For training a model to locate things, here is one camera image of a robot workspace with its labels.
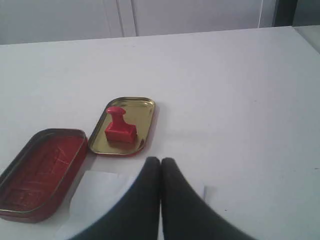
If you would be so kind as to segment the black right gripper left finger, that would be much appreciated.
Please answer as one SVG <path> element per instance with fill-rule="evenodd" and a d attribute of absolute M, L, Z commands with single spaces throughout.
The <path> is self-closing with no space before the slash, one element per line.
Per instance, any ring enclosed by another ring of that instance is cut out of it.
<path fill-rule="evenodd" d="M 156 240 L 160 218 L 161 163 L 147 157 L 124 196 L 73 240 Z"/>

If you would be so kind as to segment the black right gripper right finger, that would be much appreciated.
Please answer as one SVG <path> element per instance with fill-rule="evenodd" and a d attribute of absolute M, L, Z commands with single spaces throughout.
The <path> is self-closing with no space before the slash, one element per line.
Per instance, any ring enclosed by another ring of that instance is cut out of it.
<path fill-rule="evenodd" d="M 161 161 L 161 215 L 165 240 L 252 240 L 200 198 L 173 158 Z"/>

